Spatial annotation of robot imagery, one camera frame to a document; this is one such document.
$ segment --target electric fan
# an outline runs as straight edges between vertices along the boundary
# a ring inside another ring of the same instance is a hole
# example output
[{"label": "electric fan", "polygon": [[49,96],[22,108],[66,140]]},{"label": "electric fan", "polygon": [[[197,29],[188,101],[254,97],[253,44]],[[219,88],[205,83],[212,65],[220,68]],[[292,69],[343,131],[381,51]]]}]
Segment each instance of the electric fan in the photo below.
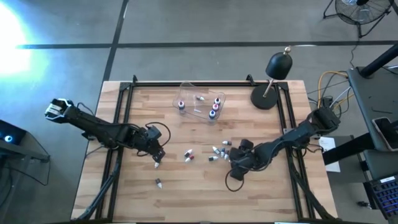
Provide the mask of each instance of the electric fan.
[{"label": "electric fan", "polygon": [[[326,15],[326,11],[334,0],[329,2],[323,12],[323,18],[338,16],[342,21],[356,25],[358,36],[362,38],[368,35],[381,19],[390,13],[393,0],[335,0],[336,14]],[[377,22],[362,35],[361,25]]]}]

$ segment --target lamp base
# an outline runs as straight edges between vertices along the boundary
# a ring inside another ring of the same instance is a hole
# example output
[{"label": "lamp base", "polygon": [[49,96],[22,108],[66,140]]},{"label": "lamp base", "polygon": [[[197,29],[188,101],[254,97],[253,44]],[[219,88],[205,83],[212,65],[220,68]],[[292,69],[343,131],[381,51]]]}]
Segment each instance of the lamp base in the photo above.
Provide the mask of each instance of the lamp base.
[{"label": "lamp base", "polygon": [[251,93],[250,99],[251,103],[256,106],[256,108],[262,110],[269,110],[275,106],[277,102],[277,95],[273,88],[267,93],[266,97],[263,97],[264,93],[266,92],[268,85],[260,85],[253,89]]}]

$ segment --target wooden table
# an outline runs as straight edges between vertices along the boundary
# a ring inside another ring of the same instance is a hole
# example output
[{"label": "wooden table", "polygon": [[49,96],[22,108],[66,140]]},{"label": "wooden table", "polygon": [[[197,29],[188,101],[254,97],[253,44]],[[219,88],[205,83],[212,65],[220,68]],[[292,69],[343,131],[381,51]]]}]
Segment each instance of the wooden table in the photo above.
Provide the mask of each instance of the wooden table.
[{"label": "wooden table", "polygon": [[[297,124],[310,112],[303,81],[288,81],[290,97]],[[113,121],[120,82],[104,82],[99,98],[97,116]],[[222,91],[226,102],[219,121],[213,125],[180,116],[172,106],[176,87],[134,88],[129,123],[143,126],[151,121],[165,123],[172,132],[170,142],[164,147],[166,156],[158,169],[151,156],[137,157],[136,150],[125,149],[114,211],[115,222],[271,222],[297,221],[292,187],[285,151],[274,158],[262,172],[245,175],[245,184],[238,192],[230,192],[224,177],[230,170],[228,161],[209,162],[212,146],[231,140],[238,147],[243,138],[255,144],[272,141],[280,136],[280,119],[277,107],[259,110],[250,102],[252,87],[210,87]],[[290,125],[287,108],[285,117]],[[123,121],[122,104],[121,120]],[[159,142],[167,139],[162,132]],[[98,147],[90,142],[88,151]],[[185,163],[183,153],[193,149],[195,159]],[[86,158],[80,179],[72,217],[83,213],[98,193],[106,157],[99,150]],[[304,157],[308,181],[320,203],[336,217],[336,209],[320,151]],[[163,189],[155,184],[162,180]],[[231,188],[240,182],[229,178]],[[108,196],[104,212],[108,211]],[[303,193],[300,192],[304,214],[307,214]]]}]

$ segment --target keyboard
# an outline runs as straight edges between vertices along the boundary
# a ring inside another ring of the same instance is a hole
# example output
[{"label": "keyboard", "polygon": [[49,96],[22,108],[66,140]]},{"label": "keyboard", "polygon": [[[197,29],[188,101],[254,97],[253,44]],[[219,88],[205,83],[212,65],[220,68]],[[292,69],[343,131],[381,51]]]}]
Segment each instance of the keyboard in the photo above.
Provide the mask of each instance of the keyboard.
[{"label": "keyboard", "polygon": [[368,182],[380,211],[387,220],[398,217],[398,174]]}]

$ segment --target yellow wire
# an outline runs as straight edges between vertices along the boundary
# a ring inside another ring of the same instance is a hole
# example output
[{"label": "yellow wire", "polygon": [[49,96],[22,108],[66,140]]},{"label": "yellow wire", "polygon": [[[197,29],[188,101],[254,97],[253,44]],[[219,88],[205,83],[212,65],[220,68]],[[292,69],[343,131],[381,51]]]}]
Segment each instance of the yellow wire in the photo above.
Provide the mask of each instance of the yellow wire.
[{"label": "yellow wire", "polygon": [[336,106],[335,106],[333,109],[336,109],[337,107],[339,107],[340,104],[342,104],[344,101],[350,99],[353,95],[354,95],[354,93],[351,94],[350,96],[348,96],[348,97],[342,99],[340,102],[338,102],[338,104],[336,104]]},{"label": "yellow wire", "polygon": [[321,91],[320,91],[320,90],[321,90],[322,78],[323,78],[323,76],[326,75],[327,73],[342,75],[342,76],[348,78],[348,75],[347,75],[347,74],[344,74],[344,73],[341,73],[341,72],[336,72],[336,71],[326,71],[326,72],[323,72],[323,74],[319,77],[319,81],[318,81],[318,108],[321,107]]}]

